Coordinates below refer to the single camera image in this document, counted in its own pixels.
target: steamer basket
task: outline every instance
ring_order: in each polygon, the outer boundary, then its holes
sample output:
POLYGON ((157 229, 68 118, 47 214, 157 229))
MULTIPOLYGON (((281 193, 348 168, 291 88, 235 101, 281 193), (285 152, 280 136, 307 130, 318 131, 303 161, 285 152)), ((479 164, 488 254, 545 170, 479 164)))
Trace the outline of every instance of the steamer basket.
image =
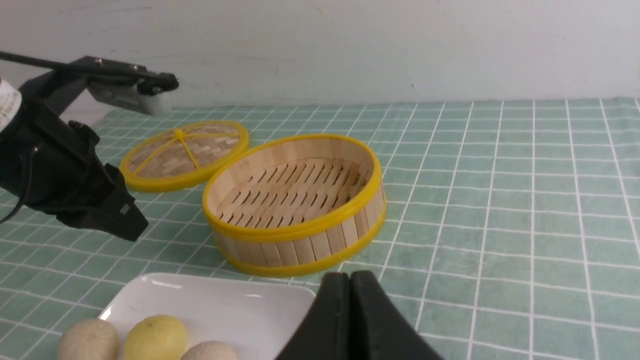
POLYGON ((362 250, 385 219, 375 154, 341 135, 302 135, 256 147, 209 180, 203 208, 214 238, 240 271, 311 274, 362 250))
POLYGON ((167 130, 135 146, 122 159, 127 185, 139 192, 170 192, 204 183, 226 161, 249 148, 236 122, 206 121, 167 130))

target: bamboo steamer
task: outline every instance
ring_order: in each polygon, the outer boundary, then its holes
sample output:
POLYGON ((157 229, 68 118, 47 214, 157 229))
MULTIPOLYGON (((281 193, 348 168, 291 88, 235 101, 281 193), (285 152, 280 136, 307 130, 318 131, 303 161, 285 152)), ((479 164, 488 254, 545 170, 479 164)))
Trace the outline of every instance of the bamboo steamer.
POLYGON ((375 153, 341 135, 283 138, 224 164, 202 198, 227 260, 252 275, 326 270, 362 250, 385 219, 375 153))

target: grid pattern tablecloth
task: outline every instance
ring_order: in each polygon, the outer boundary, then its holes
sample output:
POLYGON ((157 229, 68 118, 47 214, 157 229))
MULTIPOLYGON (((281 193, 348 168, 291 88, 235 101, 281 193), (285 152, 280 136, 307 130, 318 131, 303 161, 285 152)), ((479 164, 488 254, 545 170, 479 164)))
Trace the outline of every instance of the grid pattern tablecloth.
MULTIPOLYGON (((388 219, 332 270, 371 270, 446 359, 632 359, 640 352, 640 106, 634 99, 114 111, 95 126, 117 165, 186 122, 237 120, 252 144, 331 132, 384 166, 388 219)), ((23 210, 0 226, 0 358, 53 358, 60 334, 148 272, 258 279, 224 261, 203 186, 135 194, 135 244, 23 210)), ((0 192, 0 210, 15 203, 0 192)))

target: white wall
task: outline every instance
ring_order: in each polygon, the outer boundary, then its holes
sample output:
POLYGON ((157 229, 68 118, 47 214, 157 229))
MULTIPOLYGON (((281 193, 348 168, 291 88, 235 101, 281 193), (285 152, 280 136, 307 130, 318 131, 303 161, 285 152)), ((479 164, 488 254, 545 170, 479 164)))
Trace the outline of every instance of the white wall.
MULTIPOLYGON (((174 72, 178 106, 640 96, 639 14, 638 0, 21 0, 0 5, 0 48, 174 72)), ((0 63, 14 84, 38 72, 0 63)))

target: yellow bun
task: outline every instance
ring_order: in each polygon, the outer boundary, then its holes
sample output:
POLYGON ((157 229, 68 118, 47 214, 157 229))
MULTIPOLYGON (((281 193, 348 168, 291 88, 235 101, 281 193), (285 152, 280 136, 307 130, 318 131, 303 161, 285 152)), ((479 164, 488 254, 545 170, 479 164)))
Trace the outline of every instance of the yellow bun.
POLYGON ((185 352, 180 360, 236 360, 234 348, 222 341, 205 341, 185 352))
POLYGON ((155 315, 137 323, 124 343, 125 360, 179 360, 187 349, 188 334, 182 321, 155 315))
POLYGON ((100 319, 82 320, 67 330, 58 343, 58 360, 115 360, 118 332, 100 319))

